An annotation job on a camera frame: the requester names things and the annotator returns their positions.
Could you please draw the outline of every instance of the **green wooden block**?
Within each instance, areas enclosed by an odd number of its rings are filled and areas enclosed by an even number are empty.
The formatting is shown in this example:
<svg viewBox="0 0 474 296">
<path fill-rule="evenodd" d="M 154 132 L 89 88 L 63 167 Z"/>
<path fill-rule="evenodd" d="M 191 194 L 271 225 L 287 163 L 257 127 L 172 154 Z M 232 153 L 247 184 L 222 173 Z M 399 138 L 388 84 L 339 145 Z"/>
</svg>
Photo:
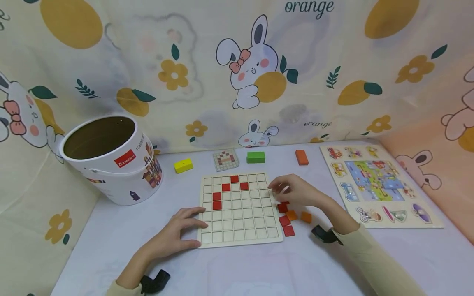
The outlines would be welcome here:
<svg viewBox="0 0 474 296">
<path fill-rule="evenodd" d="M 247 163 L 265 163 L 265 152 L 248 152 Z"/>
</svg>

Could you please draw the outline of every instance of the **red logo label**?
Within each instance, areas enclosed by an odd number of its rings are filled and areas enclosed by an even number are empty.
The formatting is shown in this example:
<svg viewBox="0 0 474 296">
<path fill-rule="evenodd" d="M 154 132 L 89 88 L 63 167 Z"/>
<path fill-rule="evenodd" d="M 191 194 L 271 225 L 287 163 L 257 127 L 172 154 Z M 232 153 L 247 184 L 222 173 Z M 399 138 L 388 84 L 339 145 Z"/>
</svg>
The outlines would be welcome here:
<svg viewBox="0 0 474 296">
<path fill-rule="evenodd" d="M 137 156 L 135 153 L 133 153 L 132 149 L 128 150 L 127 153 L 124 155 L 120 156 L 119 158 L 115 159 L 115 163 L 118 165 L 119 168 L 123 168 L 126 166 L 129 162 L 134 160 Z"/>
</svg>

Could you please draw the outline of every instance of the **bucket rim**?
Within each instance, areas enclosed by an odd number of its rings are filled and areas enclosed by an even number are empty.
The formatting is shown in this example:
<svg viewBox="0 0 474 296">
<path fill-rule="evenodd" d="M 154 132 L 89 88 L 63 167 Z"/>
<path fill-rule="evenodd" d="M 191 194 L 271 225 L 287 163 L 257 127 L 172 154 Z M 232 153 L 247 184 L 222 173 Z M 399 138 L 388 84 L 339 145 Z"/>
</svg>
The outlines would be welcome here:
<svg viewBox="0 0 474 296">
<path fill-rule="evenodd" d="M 94 122 L 94 121 L 97 121 L 97 120 L 100 120 L 100 119 L 104 119 L 104 118 L 109 118 L 109 117 L 124 117 L 124 118 L 127 118 L 127 119 L 130 119 L 131 121 L 133 121 L 133 124 L 135 125 L 135 129 L 132 133 L 132 135 L 128 138 L 128 140 L 126 140 L 122 145 L 120 145 L 119 147 L 115 148 L 114 150 L 112 151 L 109 151 L 107 152 L 106 154 L 103 154 L 103 155 L 100 155 L 100 156 L 96 156 L 96 157 L 92 157 L 92 158 L 86 158 L 86 159 L 76 159 L 76 158 L 71 158 L 69 156 L 67 156 L 65 153 L 64 153 L 64 144 L 66 144 L 66 141 L 71 137 L 71 135 L 73 135 L 78 129 L 80 129 L 81 127 L 83 126 L 86 126 L 88 125 L 89 123 L 91 122 Z M 112 115 L 105 115 L 105 116 L 100 116 L 100 117 L 97 117 L 97 118 L 94 118 L 94 119 L 91 119 L 91 120 L 88 120 L 86 122 L 83 122 L 82 124 L 76 126 L 75 128 L 73 128 L 70 132 L 68 132 L 65 136 L 64 136 L 64 139 L 61 141 L 61 144 L 59 145 L 59 154 L 61 155 L 62 158 L 64 158 L 65 160 L 67 161 L 72 161 L 72 162 L 88 162 L 88 161 L 94 161 L 94 160 L 97 160 L 99 158 L 102 158 L 104 156 L 109 156 L 111 155 L 112 153 L 114 153 L 115 151 L 117 151 L 118 149 L 122 148 L 123 146 L 127 145 L 131 139 L 133 139 L 133 137 L 137 134 L 138 132 L 138 123 L 137 121 L 133 118 L 133 117 L 130 117 L 128 115 L 123 115 L 123 114 L 112 114 Z"/>
</svg>

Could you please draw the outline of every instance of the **cardboard bucket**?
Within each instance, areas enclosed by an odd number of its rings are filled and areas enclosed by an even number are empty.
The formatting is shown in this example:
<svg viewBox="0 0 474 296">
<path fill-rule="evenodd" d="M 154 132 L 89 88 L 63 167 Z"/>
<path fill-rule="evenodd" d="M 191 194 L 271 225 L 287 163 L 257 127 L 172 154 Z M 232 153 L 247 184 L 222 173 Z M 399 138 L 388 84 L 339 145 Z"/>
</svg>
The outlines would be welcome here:
<svg viewBox="0 0 474 296">
<path fill-rule="evenodd" d="M 118 205 L 146 200 L 162 182 L 150 140 L 128 116 L 106 116 L 79 125 L 63 139 L 60 153 Z"/>
</svg>

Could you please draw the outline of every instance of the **fabric backdrop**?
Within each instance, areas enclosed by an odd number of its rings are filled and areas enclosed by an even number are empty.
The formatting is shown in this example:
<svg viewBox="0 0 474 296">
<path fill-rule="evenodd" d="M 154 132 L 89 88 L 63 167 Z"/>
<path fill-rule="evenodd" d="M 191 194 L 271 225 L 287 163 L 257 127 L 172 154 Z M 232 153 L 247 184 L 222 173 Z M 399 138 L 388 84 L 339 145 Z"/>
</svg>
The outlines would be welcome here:
<svg viewBox="0 0 474 296">
<path fill-rule="evenodd" d="M 133 115 L 159 153 L 382 136 L 473 241 L 473 8 L 3 1 L 2 291 L 49 295 L 100 195 L 58 144 L 111 113 Z"/>
</svg>

